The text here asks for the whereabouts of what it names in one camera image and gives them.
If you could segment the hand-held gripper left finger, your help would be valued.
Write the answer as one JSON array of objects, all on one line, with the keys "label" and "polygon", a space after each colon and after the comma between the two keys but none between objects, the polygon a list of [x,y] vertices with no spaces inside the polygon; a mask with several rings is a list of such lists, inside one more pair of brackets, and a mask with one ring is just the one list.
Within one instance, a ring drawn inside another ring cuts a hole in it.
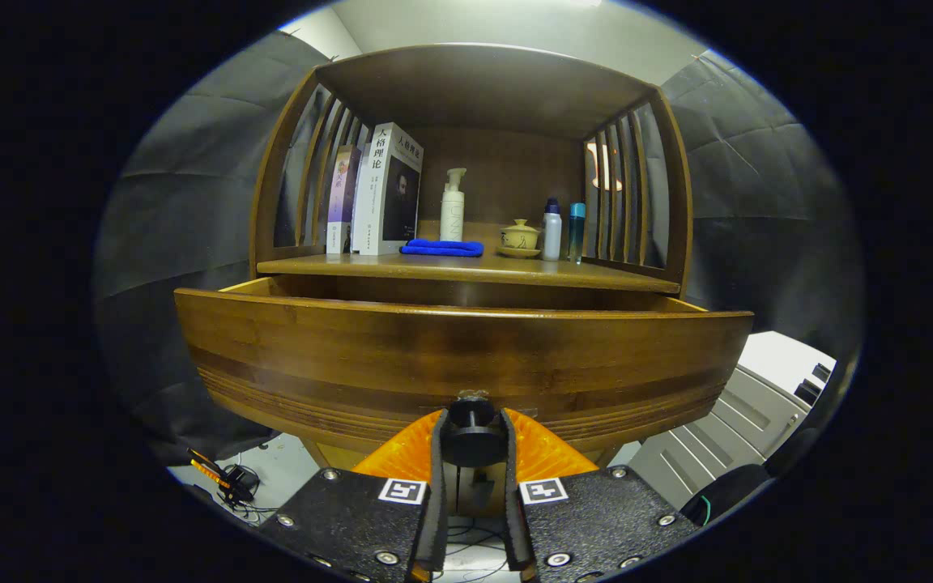
[{"label": "hand-held gripper left finger", "polygon": [[444,567],[448,538],[448,416],[441,409],[411,422],[351,469],[318,470],[260,535],[347,582],[429,582]]}]

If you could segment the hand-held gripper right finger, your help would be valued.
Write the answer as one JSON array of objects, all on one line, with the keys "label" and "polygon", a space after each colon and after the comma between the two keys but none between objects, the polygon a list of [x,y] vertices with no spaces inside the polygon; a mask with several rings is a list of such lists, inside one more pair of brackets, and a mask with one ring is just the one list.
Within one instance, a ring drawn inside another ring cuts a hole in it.
[{"label": "hand-held gripper right finger", "polygon": [[508,407],[501,417],[506,547],[523,582],[608,582],[697,533],[632,468],[596,466]]}]

